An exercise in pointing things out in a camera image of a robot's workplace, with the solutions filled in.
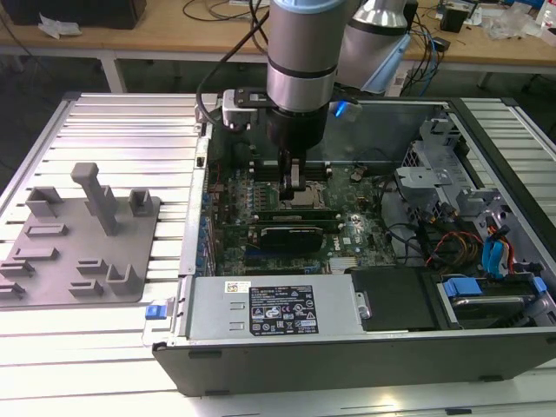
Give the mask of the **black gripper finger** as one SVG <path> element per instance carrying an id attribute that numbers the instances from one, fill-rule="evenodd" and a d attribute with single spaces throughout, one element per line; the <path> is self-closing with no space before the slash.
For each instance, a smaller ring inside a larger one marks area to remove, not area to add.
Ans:
<path id="1" fill-rule="evenodd" d="M 293 191 L 304 191 L 306 188 L 306 157 L 305 152 L 292 156 L 291 162 L 291 188 Z"/>
<path id="2" fill-rule="evenodd" d="M 280 150 L 280 200 L 291 198 L 291 156 L 286 149 Z"/>

